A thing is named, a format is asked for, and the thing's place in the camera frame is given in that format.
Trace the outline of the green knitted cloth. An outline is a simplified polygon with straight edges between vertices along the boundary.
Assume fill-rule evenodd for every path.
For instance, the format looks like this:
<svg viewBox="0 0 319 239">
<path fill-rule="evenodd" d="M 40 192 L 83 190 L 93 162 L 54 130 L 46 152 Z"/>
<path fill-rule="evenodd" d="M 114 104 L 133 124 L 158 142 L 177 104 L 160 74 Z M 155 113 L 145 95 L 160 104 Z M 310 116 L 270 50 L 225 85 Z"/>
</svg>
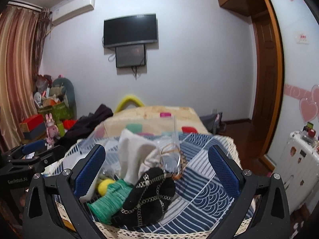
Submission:
<svg viewBox="0 0 319 239">
<path fill-rule="evenodd" d="M 100 223 L 110 225 L 112 216 L 122 208 L 132 189 L 124 180 L 117 180 L 108 185 L 104 196 L 87 205 Z"/>
</svg>

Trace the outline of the yellow felt ball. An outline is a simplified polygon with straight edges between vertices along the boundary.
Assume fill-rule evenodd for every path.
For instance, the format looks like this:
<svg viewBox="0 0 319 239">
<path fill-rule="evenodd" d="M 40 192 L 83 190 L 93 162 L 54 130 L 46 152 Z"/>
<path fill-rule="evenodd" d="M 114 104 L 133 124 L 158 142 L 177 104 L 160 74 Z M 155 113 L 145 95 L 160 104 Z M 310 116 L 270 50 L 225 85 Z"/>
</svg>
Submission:
<svg viewBox="0 0 319 239">
<path fill-rule="evenodd" d="M 108 190 L 108 186 L 115 183 L 115 180 L 107 178 L 105 180 L 102 180 L 98 187 L 97 187 L 97 191 L 99 193 L 100 196 L 104 196 Z"/>
</svg>

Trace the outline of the black patterned soft pouch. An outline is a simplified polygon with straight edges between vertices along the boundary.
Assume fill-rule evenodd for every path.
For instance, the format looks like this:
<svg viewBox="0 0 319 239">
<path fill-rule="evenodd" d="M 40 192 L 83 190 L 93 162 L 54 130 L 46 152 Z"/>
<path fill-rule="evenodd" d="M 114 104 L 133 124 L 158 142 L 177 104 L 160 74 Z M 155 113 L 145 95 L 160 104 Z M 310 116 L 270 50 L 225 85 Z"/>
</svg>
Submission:
<svg viewBox="0 0 319 239">
<path fill-rule="evenodd" d="M 111 218 L 117 227 L 145 227 L 157 223 L 165 215 L 175 196 L 172 173 L 159 167 L 146 171 Z"/>
</svg>

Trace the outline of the white drawstring cloth bag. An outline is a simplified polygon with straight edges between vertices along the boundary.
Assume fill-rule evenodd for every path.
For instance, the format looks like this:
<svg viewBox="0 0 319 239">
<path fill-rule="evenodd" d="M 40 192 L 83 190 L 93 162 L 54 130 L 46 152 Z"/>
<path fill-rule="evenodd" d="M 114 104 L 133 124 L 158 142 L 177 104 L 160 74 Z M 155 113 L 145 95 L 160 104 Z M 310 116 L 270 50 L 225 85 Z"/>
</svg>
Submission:
<svg viewBox="0 0 319 239">
<path fill-rule="evenodd" d="M 160 165 L 157 145 L 128 129 L 121 132 L 117 153 L 121 166 L 119 177 L 128 184 L 135 185 L 146 171 Z"/>
</svg>

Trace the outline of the clear plastic storage box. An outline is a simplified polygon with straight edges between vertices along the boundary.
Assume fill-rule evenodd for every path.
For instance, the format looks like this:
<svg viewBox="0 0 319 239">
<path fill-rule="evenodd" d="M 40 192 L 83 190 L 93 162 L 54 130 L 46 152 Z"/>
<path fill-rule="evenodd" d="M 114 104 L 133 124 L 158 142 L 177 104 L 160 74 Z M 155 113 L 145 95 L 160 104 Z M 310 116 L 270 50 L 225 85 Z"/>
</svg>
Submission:
<svg viewBox="0 0 319 239">
<path fill-rule="evenodd" d="M 62 161 L 63 168 L 72 169 L 96 144 L 105 149 L 100 170 L 127 184 L 136 184 L 153 167 L 164 169 L 178 180 L 185 168 L 173 116 L 104 121 L 70 150 Z"/>
</svg>

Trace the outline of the teal plush toy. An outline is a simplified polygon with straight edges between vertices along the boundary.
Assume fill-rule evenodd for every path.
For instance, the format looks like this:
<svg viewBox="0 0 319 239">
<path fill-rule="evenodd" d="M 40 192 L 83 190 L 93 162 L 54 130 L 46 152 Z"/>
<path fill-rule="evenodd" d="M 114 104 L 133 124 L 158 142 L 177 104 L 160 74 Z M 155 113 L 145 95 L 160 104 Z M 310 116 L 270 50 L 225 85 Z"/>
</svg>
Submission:
<svg viewBox="0 0 319 239">
<path fill-rule="evenodd" d="M 57 78 L 52 82 L 49 96 L 62 98 L 68 108 L 73 109 L 76 105 L 74 86 L 67 78 Z"/>
</svg>

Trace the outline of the blue white patterned bedspread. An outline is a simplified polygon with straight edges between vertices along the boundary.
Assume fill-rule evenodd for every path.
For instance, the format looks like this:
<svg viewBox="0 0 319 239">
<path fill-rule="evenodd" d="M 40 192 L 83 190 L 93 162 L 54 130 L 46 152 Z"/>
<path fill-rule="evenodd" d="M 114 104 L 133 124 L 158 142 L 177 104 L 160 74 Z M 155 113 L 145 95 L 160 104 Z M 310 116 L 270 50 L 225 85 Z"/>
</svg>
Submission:
<svg viewBox="0 0 319 239">
<path fill-rule="evenodd" d="M 73 145 L 65 158 L 45 168 L 44 174 L 57 175 L 65 168 L 72 168 L 95 144 L 106 150 L 106 164 L 119 168 L 117 156 L 118 137 L 85 139 Z M 173 202 L 159 223 L 142 228 L 115 228 L 98 222 L 86 203 L 83 208 L 106 238 L 207 238 L 226 215 L 234 198 L 226 194 L 208 160 L 208 149 L 218 145 L 225 154 L 240 165 L 234 140 L 226 136 L 206 134 L 180 134 L 179 147 L 187 160 L 180 180 L 175 182 Z"/>
</svg>

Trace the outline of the yellow curved pillow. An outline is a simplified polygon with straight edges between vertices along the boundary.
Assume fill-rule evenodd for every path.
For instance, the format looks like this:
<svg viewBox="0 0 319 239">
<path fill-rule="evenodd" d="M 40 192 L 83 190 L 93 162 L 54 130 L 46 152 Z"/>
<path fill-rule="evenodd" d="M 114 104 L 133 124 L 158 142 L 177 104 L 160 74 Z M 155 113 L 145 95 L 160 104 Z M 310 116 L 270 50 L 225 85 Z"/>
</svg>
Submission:
<svg viewBox="0 0 319 239">
<path fill-rule="evenodd" d="M 126 108 L 127 105 L 134 104 L 136 107 L 144 107 L 144 103 L 135 95 L 129 94 L 124 96 L 118 103 L 115 113 L 119 113 Z"/>
</svg>

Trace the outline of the dark backpack on floor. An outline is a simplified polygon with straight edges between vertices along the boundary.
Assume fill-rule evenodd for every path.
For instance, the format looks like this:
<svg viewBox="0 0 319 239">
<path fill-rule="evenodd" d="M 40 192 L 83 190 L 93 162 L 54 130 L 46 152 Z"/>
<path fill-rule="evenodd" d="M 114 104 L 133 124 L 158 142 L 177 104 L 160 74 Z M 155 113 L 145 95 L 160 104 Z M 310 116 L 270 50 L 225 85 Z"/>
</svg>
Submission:
<svg viewBox="0 0 319 239">
<path fill-rule="evenodd" d="M 222 112 L 200 117 L 201 122 L 209 133 L 216 135 L 226 130 L 226 123 L 222 121 Z"/>
</svg>

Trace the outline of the striped brown curtain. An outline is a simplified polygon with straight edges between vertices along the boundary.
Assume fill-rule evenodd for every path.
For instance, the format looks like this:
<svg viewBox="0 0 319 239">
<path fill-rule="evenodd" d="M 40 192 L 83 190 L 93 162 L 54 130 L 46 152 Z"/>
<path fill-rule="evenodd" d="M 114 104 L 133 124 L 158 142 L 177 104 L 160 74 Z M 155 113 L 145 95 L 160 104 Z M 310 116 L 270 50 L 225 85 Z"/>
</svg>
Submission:
<svg viewBox="0 0 319 239">
<path fill-rule="evenodd" d="M 1 138 L 20 144 L 20 123 L 37 113 L 33 100 L 50 10 L 7 5 L 1 13 Z"/>
</svg>

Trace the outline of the beige patterned blanket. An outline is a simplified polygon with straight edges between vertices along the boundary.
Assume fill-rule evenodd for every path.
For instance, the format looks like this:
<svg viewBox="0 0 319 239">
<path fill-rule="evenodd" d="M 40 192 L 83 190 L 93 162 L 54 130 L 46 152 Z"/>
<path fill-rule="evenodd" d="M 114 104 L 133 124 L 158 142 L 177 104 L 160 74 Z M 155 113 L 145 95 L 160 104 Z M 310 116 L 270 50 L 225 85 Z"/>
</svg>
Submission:
<svg viewBox="0 0 319 239">
<path fill-rule="evenodd" d="M 133 133 L 162 135 L 181 132 L 183 127 L 192 127 L 200 134 L 209 133 L 191 107 L 144 106 L 115 113 L 101 122 L 93 135 L 97 138 L 120 136 L 125 128 Z"/>
</svg>

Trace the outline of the white air conditioner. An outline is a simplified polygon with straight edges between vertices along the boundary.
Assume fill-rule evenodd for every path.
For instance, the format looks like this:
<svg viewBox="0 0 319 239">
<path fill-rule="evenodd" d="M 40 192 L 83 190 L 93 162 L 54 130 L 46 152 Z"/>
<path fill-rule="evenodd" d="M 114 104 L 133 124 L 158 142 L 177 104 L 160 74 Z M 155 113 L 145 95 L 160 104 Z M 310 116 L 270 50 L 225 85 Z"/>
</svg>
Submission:
<svg viewBox="0 0 319 239">
<path fill-rule="evenodd" d="M 59 25 L 83 13 L 95 9 L 95 0 L 73 0 L 52 12 L 52 25 Z"/>
</svg>

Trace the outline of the pink heart wall sticker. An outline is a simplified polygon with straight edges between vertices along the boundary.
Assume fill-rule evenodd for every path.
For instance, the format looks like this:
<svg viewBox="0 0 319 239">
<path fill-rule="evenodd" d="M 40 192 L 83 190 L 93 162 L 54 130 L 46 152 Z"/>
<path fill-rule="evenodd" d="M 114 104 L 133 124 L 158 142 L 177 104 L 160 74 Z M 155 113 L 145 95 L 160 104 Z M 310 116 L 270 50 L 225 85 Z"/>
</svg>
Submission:
<svg viewBox="0 0 319 239">
<path fill-rule="evenodd" d="M 304 123 L 318 119 L 318 93 L 319 87 L 314 85 L 299 101 L 299 111 Z"/>
</svg>

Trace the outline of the small dark wall screen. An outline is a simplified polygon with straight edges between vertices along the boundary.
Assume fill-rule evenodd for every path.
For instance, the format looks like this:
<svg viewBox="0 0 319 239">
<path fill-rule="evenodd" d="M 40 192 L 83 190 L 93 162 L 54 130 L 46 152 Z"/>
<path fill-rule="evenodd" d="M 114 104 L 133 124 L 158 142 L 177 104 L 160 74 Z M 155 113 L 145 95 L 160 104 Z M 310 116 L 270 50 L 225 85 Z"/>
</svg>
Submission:
<svg viewBox="0 0 319 239">
<path fill-rule="evenodd" d="M 146 64 L 144 44 L 119 46 L 115 49 L 115 55 L 117 68 L 139 67 Z"/>
</svg>

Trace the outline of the wall mounted black television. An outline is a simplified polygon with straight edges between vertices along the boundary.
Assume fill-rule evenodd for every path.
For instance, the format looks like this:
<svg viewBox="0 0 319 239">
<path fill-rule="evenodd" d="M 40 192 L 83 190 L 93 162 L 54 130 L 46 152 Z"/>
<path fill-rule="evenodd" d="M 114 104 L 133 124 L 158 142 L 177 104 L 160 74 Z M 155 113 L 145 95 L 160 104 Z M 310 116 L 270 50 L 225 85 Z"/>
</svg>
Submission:
<svg viewBox="0 0 319 239">
<path fill-rule="evenodd" d="M 158 42 L 156 14 L 131 15 L 105 20 L 103 24 L 103 46 L 148 44 Z"/>
</svg>

